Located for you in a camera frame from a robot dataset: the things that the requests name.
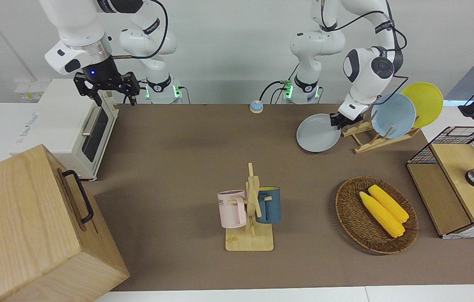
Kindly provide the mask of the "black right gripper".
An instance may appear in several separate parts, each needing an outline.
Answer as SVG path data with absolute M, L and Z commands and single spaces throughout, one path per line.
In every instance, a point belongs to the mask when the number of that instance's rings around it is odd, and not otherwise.
M 127 96 L 131 106 L 137 104 L 136 96 L 140 94 L 140 85 L 135 74 L 118 71 L 114 57 L 102 62 L 88 65 L 74 75 L 73 81 L 82 96 L 89 96 L 97 106 L 102 106 L 102 98 L 98 91 L 117 91 Z

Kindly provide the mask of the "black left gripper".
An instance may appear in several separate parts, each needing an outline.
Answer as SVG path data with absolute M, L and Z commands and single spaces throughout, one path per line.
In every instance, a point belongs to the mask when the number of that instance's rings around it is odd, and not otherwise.
M 361 122 L 363 118 L 364 118 L 363 114 L 359 114 L 356 118 L 350 119 L 344 116 L 342 113 L 337 112 L 337 113 L 330 114 L 330 123 L 331 123 L 331 126 L 333 127 L 343 129 L 346 126 L 350 126 L 358 122 Z

